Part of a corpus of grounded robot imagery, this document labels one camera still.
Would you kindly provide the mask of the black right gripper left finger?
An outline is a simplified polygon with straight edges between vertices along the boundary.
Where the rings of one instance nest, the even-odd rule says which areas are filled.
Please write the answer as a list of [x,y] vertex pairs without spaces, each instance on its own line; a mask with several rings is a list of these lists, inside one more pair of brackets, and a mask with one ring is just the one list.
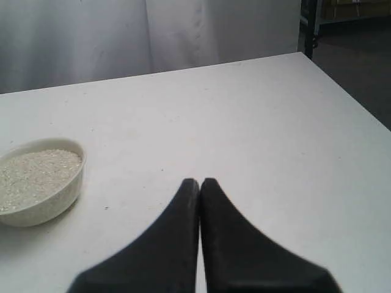
[[195,292],[199,185],[184,179],[162,214],[132,243],[80,273],[69,292]]

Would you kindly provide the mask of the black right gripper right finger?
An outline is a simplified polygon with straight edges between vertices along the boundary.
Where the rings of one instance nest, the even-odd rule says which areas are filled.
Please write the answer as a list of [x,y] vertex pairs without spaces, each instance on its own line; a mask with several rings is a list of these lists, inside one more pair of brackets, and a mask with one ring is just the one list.
[[200,191],[208,292],[341,292],[330,272],[274,242],[237,210],[214,178]]

